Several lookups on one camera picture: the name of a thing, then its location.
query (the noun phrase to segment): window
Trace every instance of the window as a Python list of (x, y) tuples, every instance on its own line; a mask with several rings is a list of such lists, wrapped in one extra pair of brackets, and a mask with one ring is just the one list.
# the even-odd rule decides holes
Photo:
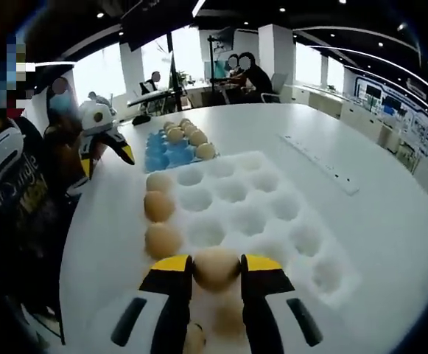
[(297, 43), (295, 45), (295, 79), (302, 83), (320, 85), (322, 58), (320, 52)]
[(200, 52), (199, 29), (183, 27), (172, 33), (176, 70), (185, 72), (195, 80), (204, 78), (204, 63)]
[(327, 83), (334, 86), (338, 92), (343, 92), (345, 85), (345, 67), (337, 60), (329, 57), (329, 72)]
[(88, 100), (90, 91), (108, 100), (111, 95), (124, 94), (125, 82), (119, 43), (107, 46), (78, 61), (73, 68), (73, 75), (78, 104)]
[[(200, 54), (200, 38), (197, 28), (182, 27), (172, 32), (172, 46), (176, 70), (191, 75), (194, 79), (204, 76), (204, 65)], [(144, 79), (148, 80), (154, 71), (159, 71), (161, 81), (158, 87), (167, 87), (171, 70), (171, 56), (165, 35), (156, 38), (141, 48)]]

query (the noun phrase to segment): table surface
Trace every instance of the table surface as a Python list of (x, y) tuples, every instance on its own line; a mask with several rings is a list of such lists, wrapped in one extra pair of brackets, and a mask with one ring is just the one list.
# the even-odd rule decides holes
[[(120, 127), (136, 166), (108, 149), (85, 187), (69, 230), (60, 274), (63, 328), (84, 345), (91, 317), (115, 296), (138, 287), (134, 249), (143, 245), (144, 145), (166, 121), (189, 118), (222, 155), (262, 151), (302, 191), (362, 275), (337, 312), (370, 353), (388, 353), (428, 302), (428, 195), (387, 151), (333, 117), (299, 104), (199, 108)], [(276, 134), (306, 142), (353, 176), (346, 195)]]

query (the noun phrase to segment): white pillar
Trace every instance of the white pillar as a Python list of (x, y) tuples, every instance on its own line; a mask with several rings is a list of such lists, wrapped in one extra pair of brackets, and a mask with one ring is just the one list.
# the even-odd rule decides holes
[(292, 85), (295, 67), (295, 45), (292, 30), (268, 24), (258, 29), (259, 62), (266, 73), (287, 74), (286, 85)]
[(141, 96), (140, 83), (144, 82), (141, 48), (132, 52), (127, 43), (121, 44), (120, 61), (122, 64), (122, 72), (124, 74), (127, 100), (134, 100), (137, 96)]
[(322, 66), (320, 76), (320, 87), (326, 89), (329, 76), (329, 57), (322, 55)]

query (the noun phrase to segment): office chair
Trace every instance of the office chair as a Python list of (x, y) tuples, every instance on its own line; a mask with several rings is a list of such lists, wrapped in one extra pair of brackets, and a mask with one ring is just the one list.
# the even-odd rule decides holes
[(281, 92), (286, 83), (287, 76), (288, 74), (273, 74), (273, 77), (271, 77), (271, 84), (274, 94), (262, 93), (261, 99), (263, 103), (281, 103)]

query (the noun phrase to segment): black clothing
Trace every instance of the black clothing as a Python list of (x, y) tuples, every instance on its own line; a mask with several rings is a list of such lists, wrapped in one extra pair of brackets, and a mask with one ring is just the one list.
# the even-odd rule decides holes
[(269, 76), (259, 66), (252, 65), (248, 70), (245, 70), (243, 75), (255, 86), (255, 91), (268, 94), (273, 93), (273, 85)]

